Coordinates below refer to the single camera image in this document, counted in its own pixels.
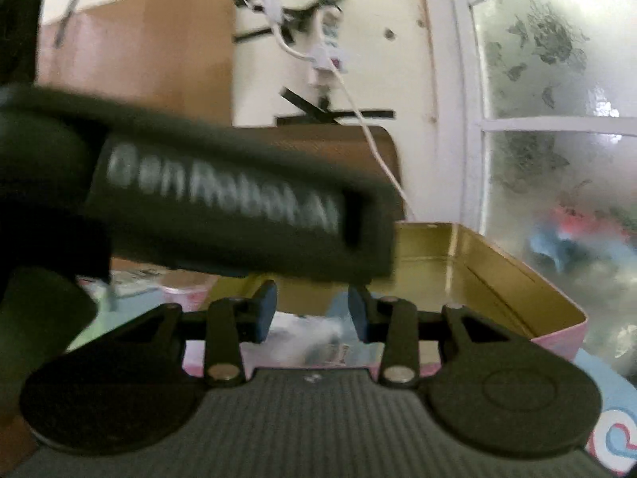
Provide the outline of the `pink gold biscuit tin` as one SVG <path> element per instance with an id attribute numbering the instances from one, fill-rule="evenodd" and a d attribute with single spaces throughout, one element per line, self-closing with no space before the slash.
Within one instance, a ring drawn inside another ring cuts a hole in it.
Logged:
<path id="1" fill-rule="evenodd" d="M 586 334 L 586 314 L 525 263 L 455 223 L 404 223 L 396 239 L 394 274 L 391 280 L 369 284 L 373 296 L 403 298 L 426 312 L 447 304 L 467 306 L 564 359 L 575 358 Z M 279 275 L 273 280 L 274 338 L 248 347 L 248 369 L 300 366 L 300 357 L 288 347 L 297 339 L 291 334 L 296 315 L 316 321 L 330 318 L 341 329 L 340 335 L 331 335 L 313 350 L 310 365 L 378 369 L 381 346 L 358 341 L 346 285 Z"/>

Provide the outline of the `brown wooden headboard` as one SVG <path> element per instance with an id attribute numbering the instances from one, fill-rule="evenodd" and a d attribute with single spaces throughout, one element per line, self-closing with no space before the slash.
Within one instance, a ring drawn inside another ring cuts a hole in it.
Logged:
<path id="1" fill-rule="evenodd" d="M 231 0 L 118 0 L 43 25 L 41 85 L 232 122 Z"/>

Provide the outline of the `blue pink cartoon bedsheet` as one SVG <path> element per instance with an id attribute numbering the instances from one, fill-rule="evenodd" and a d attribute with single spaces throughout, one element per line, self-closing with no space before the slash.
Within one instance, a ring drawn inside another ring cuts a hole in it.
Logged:
<path id="1" fill-rule="evenodd" d="M 188 312 L 207 309 L 208 293 L 219 287 L 214 277 L 205 277 L 202 285 L 170 287 L 177 273 L 156 270 L 118 271 L 112 287 L 99 280 L 81 280 L 80 284 L 98 305 L 92 324 L 71 343 L 74 350 L 99 335 L 117 328 L 161 303 L 177 303 Z M 327 312 L 303 316 L 276 312 L 270 328 L 271 341 L 246 347 L 246 371 L 256 366 L 336 365 L 367 366 L 376 370 L 380 360 L 379 344 L 358 340 L 344 291 L 330 298 Z M 574 328 L 555 332 L 534 342 L 567 357 L 584 370 L 602 393 L 602 413 L 588 439 L 586 450 L 619 476 L 636 464 L 636 388 L 619 376 L 601 359 L 581 349 Z"/>

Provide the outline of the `brown chair back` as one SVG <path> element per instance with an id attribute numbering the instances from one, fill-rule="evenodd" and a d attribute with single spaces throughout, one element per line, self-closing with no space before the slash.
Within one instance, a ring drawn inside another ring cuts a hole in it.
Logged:
<path id="1" fill-rule="evenodd" d="M 232 133 L 279 149 L 304 152 L 325 158 L 329 163 L 365 174 L 387 176 L 370 151 L 359 125 L 300 124 L 276 127 L 236 127 Z"/>

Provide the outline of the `frosted glass window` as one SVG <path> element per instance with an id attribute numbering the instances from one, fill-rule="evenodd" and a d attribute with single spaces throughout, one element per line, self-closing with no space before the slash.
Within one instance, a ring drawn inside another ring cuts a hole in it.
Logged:
<path id="1" fill-rule="evenodd" d="M 636 0 L 453 0 L 467 222 L 588 317 L 636 376 Z"/>

